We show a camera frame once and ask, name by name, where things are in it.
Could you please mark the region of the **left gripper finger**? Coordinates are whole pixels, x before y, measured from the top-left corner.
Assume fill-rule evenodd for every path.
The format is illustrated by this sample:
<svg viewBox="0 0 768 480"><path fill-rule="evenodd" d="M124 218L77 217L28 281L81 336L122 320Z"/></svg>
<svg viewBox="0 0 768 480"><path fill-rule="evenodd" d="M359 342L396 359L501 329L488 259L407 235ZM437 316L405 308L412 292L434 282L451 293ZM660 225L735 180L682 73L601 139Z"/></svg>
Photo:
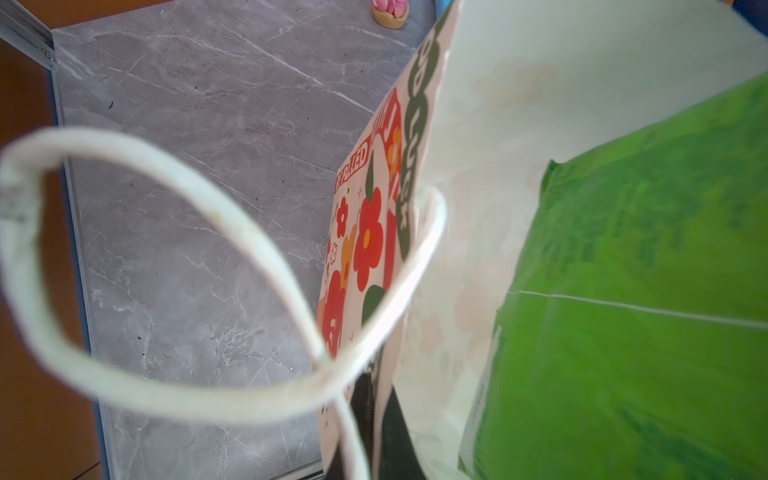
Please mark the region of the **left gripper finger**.
<svg viewBox="0 0 768 480"><path fill-rule="evenodd" d="M374 387L370 374L364 373L356 381L350 405L369 460L374 453L374 441L380 441L379 479L426 479L417 460L395 390L390 393L384 410L380 433L374 432L374 407L382 406L382 403L374 402Z"/></svg>

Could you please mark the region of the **green Lays chips bag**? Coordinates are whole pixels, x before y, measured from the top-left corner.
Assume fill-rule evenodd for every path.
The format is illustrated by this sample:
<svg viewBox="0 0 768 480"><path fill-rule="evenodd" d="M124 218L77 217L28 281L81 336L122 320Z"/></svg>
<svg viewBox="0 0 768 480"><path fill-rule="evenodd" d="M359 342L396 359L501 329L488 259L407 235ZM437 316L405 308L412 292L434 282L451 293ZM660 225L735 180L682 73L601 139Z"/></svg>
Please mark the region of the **green Lays chips bag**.
<svg viewBox="0 0 768 480"><path fill-rule="evenodd" d="M458 466L766 477L765 76L548 165Z"/></svg>

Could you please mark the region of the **white floral paper bag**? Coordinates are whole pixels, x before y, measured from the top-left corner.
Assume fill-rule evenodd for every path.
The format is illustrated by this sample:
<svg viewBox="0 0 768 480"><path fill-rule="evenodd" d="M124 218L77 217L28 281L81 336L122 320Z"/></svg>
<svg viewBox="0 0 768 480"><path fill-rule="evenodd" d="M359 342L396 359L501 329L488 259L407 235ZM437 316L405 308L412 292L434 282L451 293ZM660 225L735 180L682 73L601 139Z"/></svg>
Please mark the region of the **white floral paper bag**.
<svg viewBox="0 0 768 480"><path fill-rule="evenodd" d="M767 5L735 1L455 1L342 163L319 304L227 194L137 137L45 128L1 154L3 290L36 360L73 390L143 414L271 424L317 414L326 466L379 479L350 405L372 376L374 432L392 390L426 479L468 477L462 438L499 308L551 162L767 79ZM179 194L261 270L313 363L273 387L200 388L94 359L64 335L42 280L45 173L71 157Z"/></svg>

